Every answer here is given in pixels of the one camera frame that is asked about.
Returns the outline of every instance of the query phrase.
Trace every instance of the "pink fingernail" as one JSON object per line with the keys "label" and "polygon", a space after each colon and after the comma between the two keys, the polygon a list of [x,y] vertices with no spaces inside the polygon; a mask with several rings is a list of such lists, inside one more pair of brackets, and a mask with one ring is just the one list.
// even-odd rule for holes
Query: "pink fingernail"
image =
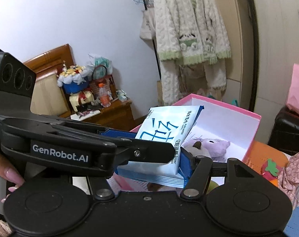
{"label": "pink fingernail", "polygon": [[8,188],[8,190],[9,190],[10,192],[14,192],[16,189],[17,189],[17,187],[15,187],[15,186],[13,186],[13,187],[9,187],[9,188]]}
{"label": "pink fingernail", "polygon": [[20,176],[15,170],[9,168],[5,172],[6,177],[10,182],[13,182],[17,185],[22,185],[24,183],[24,179]]}

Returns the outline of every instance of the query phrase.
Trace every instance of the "hanging clothes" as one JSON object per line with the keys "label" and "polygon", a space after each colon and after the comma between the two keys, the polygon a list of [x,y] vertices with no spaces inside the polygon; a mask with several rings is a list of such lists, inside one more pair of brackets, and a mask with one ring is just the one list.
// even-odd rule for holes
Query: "hanging clothes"
{"label": "hanging clothes", "polygon": [[190,83],[191,90],[203,88],[204,83],[191,81],[203,77],[202,74],[205,74],[209,88],[224,91],[225,61],[218,60],[230,58],[231,48],[215,0],[154,0],[154,10],[165,105],[182,97],[177,93],[181,87],[175,86],[184,79],[187,79],[184,86]]}
{"label": "hanging clothes", "polygon": [[143,11],[143,22],[140,31],[140,38],[143,40],[154,40],[155,32],[155,12],[151,3],[153,0],[144,0],[146,10]]}

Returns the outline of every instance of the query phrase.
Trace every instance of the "white fluffy robe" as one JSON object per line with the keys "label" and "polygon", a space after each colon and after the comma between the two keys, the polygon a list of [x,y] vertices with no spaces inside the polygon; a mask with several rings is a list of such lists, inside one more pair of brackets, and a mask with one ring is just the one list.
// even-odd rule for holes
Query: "white fluffy robe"
{"label": "white fluffy robe", "polygon": [[154,0],[154,9],[165,105],[182,97],[179,65],[204,62],[208,87],[225,90],[231,47],[215,0],[196,0],[195,10],[191,0]]}

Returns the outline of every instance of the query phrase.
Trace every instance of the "white door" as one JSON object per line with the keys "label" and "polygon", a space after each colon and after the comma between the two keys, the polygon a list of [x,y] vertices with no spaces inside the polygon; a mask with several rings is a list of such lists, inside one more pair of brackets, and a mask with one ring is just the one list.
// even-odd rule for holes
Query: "white door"
{"label": "white door", "polygon": [[299,63],[299,0],[254,2],[260,46],[255,113],[262,115],[256,139],[266,143],[277,108],[285,104],[293,64]]}

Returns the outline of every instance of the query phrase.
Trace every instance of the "pink box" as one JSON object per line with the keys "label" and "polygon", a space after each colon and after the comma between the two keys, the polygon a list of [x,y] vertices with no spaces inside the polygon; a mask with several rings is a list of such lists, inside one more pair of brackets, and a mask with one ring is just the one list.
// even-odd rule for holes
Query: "pink box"
{"label": "pink box", "polygon": [[[230,141],[231,146],[227,149],[228,156],[245,161],[261,121],[260,115],[196,94],[186,96],[173,106],[182,105],[204,106],[204,110],[187,138],[190,138],[190,135],[195,134],[196,131],[202,133],[202,138],[215,139],[216,136],[219,139]],[[131,132],[137,132],[139,128],[140,126]]]}

